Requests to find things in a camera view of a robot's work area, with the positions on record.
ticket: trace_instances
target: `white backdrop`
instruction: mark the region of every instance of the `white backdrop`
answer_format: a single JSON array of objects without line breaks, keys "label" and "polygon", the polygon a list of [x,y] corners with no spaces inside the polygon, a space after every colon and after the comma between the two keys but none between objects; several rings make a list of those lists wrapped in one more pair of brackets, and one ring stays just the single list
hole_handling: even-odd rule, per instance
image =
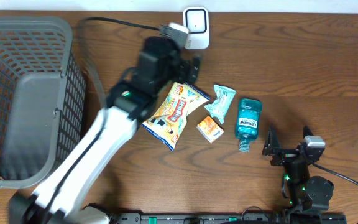
[{"label": "white backdrop", "polygon": [[358,0],[0,0],[2,10],[182,11],[358,13]]}]

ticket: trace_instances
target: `gray plastic basket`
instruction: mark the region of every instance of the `gray plastic basket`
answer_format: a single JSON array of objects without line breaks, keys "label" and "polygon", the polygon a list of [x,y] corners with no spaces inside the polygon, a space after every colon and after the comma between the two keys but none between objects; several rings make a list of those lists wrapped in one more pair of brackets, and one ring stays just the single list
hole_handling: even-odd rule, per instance
[{"label": "gray plastic basket", "polygon": [[36,184],[80,140],[86,85],[72,40],[56,17],[0,17],[0,187]]}]

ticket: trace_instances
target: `wooden surface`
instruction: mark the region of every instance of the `wooden surface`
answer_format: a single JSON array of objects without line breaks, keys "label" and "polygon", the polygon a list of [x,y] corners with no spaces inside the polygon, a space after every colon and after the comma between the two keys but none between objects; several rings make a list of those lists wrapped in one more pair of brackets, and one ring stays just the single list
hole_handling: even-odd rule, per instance
[{"label": "wooden surface", "polygon": [[[0,16],[60,16],[72,26],[82,17],[106,16],[145,25],[181,23],[172,12],[12,12]],[[273,124],[284,147],[302,140],[307,124],[327,148],[319,164],[358,180],[358,15],[211,13],[211,42],[203,54],[197,85],[215,97],[213,85],[237,90],[222,125],[225,133],[210,144],[196,129],[208,113],[188,117],[174,152],[140,129],[114,156],[90,190],[85,203],[96,202],[145,213],[239,213],[256,205],[280,209],[282,167],[261,156],[268,126]],[[136,64],[151,30],[119,24],[89,23],[86,37],[106,90],[121,72]],[[98,104],[89,88],[89,126]],[[263,103],[260,137],[250,153],[238,151],[234,137],[239,98]],[[358,187],[310,167],[335,185],[330,212],[358,221]],[[14,190],[0,190],[0,223]]]}]

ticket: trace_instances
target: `orange box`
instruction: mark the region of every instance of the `orange box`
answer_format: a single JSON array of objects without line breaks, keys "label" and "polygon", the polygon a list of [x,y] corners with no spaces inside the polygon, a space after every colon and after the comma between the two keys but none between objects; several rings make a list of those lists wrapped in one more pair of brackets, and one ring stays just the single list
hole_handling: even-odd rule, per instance
[{"label": "orange box", "polygon": [[210,117],[207,116],[200,124],[197,124],[197,129],[209,141],[214,142],[223,134],[223,129]]}]

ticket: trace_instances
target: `blue bottle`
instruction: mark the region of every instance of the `blue bottle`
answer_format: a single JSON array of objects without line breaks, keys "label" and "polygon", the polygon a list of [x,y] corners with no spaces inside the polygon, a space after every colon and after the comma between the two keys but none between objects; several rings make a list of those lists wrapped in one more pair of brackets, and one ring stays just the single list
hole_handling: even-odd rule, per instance
[{"label": "blue bottle", "polygon": [[239,150],[249,152],[249,145],[258,138],[259,114],[262,103],[259,100],[241,99],[236,124],[236,138],[240,139]]}]

